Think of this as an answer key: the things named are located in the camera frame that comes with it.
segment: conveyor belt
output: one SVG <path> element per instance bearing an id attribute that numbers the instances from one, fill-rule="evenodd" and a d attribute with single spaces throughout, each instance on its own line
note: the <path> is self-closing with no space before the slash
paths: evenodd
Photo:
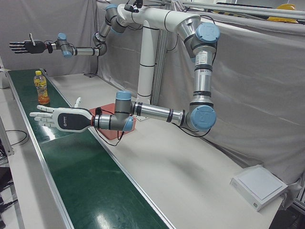
<path id="1" fill-rule="evenodd" d="M 62 202 L 76 229 L 167 229 L 161 217 L 87 130 L 80 134 L 41 127 L 36 69 L 10 71 L 16 100 L 24 109 Z M 48 81 L 51 107 L 69 107 Z"/>

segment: bottle label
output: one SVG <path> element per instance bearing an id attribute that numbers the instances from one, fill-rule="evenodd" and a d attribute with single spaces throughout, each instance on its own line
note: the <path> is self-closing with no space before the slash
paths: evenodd
<path id="1" fill-rule="evenodd" d="M 42 80 L 40 79 L 34 79 L 34 84 L 36 86 L 37 91 L 42 94 L 42 96 L 47 97 L 48 91 L 47 91 L 47 80 L 44 78 Z"/>

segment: red object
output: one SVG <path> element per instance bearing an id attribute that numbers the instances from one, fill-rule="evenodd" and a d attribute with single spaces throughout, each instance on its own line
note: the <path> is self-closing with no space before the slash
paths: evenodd
<path id="1" fill-rule="evenodd" d="M 107 105 L 101 106 L 101 109 L 105 110 L 105 111 L 102 111 L 103 114 L 110 115 L 111 113 L 106 112 L 106 111 L 110 111 L 110 112 L 114 113 L 114 107 L 115 107 L 115 104 L 107 104 Z M 95 115 L 95 108 L 90 109 L 90 111 L 91 111 L 91 113 L 93 115 Z M 136 119 L 134 118 L 133 119 L 133 125 L 132 125 L 132 130 L 131 131 L 133 131 L 134 128 L 135 128 L 135 122 L 136 122 Z M 102 129 L 98 129 L 98 131 L 100 131 L 109 140 L 113 140 L 113 139 L 118 137 L 118 131 L 116 131 L 116 130 L 102 130 Z"/>

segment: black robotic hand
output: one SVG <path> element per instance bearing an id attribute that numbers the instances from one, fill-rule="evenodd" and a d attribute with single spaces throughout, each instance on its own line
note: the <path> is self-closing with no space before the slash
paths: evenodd
<path id="1" fill-rule="evenodd" d="M 53 48 L 51 43 L 44 43 L 39 40 L 34 40 L 32 34 L 30 33 L 30 40 L 24 42 L 10 42 L 10 48 L 17 54 L 21 53 L 43 53 L 46 49 L 48 49 L 49 53 L 52 53 Z"/>

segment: plastic bottle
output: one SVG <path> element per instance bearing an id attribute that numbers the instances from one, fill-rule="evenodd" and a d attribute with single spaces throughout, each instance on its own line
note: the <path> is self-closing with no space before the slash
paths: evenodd
<path id="1" fill-rule="evenodd" d="M 48 104 L 50 102 L 50 98 L 48 97 L 46 77 L 41 74 L 41 71 L 36 71 L 35 73 L 36 76 L 34 77 L 34 84 L 38 93 L 38 103 Z"/>

